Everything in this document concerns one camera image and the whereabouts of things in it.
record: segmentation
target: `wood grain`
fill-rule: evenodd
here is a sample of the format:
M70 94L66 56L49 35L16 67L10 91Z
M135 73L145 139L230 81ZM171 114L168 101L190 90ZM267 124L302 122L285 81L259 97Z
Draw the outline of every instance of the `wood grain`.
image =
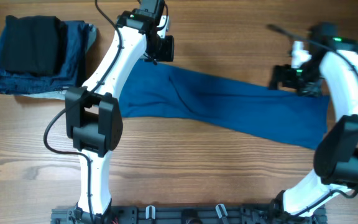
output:
M358 1L185 1L169 0L173 65L244 82L266 85L276 64L288 63L285 37L265 29L276 23L306 35L319 21L339 26L358 40ZM103 1L112 18L137 7L136 1ZM86 0L0 0L4 18L54 15L99 27L88 54L88 74L98 66L112 27ZM63 108L60 101L0 95L0 223L49 223L50 210L74 205L80 193L77 157L48 152L42 135ZM329 124L333 124L332 109ZM50 142L70 149L64 118ZM124 134L110 161L114 205L267 203L295 185L312 168L313 151L185 119L124 120ZM358 197L328 203L330 223L358 223Z

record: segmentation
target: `blue cloth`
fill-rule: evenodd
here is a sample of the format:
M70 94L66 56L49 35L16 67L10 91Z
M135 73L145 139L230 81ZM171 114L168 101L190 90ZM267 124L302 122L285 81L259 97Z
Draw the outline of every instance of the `blue cloth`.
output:
M310 149L327 131L328 103L328 96L299 97L141 60L119 99L123 117L195 119Z
M0 67L0 93L31 94L60 90L67 86L79 86L85 80L85 50L88 45L89 24L66 21L66 55L60 72L54 76L33 76L30 73L11 73ZM1 51L6 38L6 28L0 38Z

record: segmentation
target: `black fabric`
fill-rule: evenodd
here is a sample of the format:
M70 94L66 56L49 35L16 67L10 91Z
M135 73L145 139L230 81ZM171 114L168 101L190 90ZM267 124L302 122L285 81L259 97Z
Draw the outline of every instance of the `black fabric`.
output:
M55 16L6 16L1 68L35 76L58 73L65 58L66 30Z

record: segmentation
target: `folded clothes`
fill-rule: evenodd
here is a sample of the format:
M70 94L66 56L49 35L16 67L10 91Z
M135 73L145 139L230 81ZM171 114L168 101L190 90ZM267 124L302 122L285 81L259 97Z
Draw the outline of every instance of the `folded clothes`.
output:
M1 68L1 52L6 40L6 28L0 38L0 93L33 94L61 90L68 86L80 86L85 80L85 52L88 37L94 25L81 21L67 21L65 59L54 76L34 76L31 73L12 73Z
M16 73L55 75L64 59L66 25L55 16L6 16L1 68Z
M123 117L195 119L310 149L327 131L328 103L140 60L119 99Z

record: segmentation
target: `cable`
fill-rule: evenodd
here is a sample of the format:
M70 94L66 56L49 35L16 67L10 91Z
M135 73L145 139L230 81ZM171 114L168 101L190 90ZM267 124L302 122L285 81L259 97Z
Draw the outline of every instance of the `cable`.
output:
M332 48L330 48L328 46L325 46L325 45L320 44L318 42L315 42L313 40L306 39L306 38L301 37L299 35L292 34L291 32L286 31L285 29L282 29L281 27L273 25L273 24L267 25L267 28L272 30L272 31L278 32L280 34L284 34L284 35L286 35L288 37L292 37L294 39L302 40L302 41L308 42L310 44L316 45L318 47L321 47L321 48L323 48L323 49L325 49L327 51L333 52L334 54L336 54L340 58L342 58L350 66L351 70L354 72L354 74L356 75L356 77L358 79L358 71L357 71L356 67L347 58L345 58L345 56L343 56L342 54L338 53L335 49L332 49ZM289 219L299 217L300 215L304 214L305 212L310 211L311 209L317 207L319 204L323 203L329 197L332 197L335 193L341 194L345 198L354 198L358 194L358 184L354 187L354 191L353 191L353 193L351 195L346 194L342 190L330 190L330 192L328 194L326 194L323 198L318 200L316 203L312 204L312 206L306 207L304 210L298 212L295 215L292 215Z
M164 26L162 27L157 27L157 31L161 31L165 28L165 26L167 26L167 22L168 22L168 5L165 4L165 8L167 10L167 13L166 13L166 18L165 18L165 23L164 23Z
M80 153L80 152L66 152L66 151L59 151L56 150L54 148L52 148L49 143L48 143L48 134L50 129L52 128L52 126L56 123L56 121L63 115L66 113L66 111L71 110L75 105L81 103L82 101L84 101L85 99L87 99L87 97L89 97L90 95L92 95L103 83L104 80L106 79L107 75L109 74L109 72L111 71L112 67L114 66L114 64L117 62L117 59L121 53L122 50L122 37L121 37L121 33L119 31L119 29L116 27L115 23L113 23L113 21L107 16L105 15L105 13L99 8L98 6L98 0L94 1L94 5L96 6L97 10L99 11L99 13L107 20L109 21L109 23L113 26L113 28L116 30L118 38L119 38L119 45L118 45L118 50L117 50L117 54L114 57L113 61L111 62L110 66L108 67L108 69L106 70L106 73L104 73L104 75L100 78L99 82L97 82L96 86L89 91L85 96L81 97L80 99L74 101L74 103L69 106L68 108L64 108L61 110L61 112L59 112L48 124L47 128L45 129L44 132L44 145L45 147L51 151L54 152L56 154L61 154L61 155L75 155L75 156L82 156L86 159L86 165L88 167L88 206L89 206L89 215L91 217L91 223L94 223L94 219L93 219L93 213L92 213L92 203L91 203L91 160L88 156Z

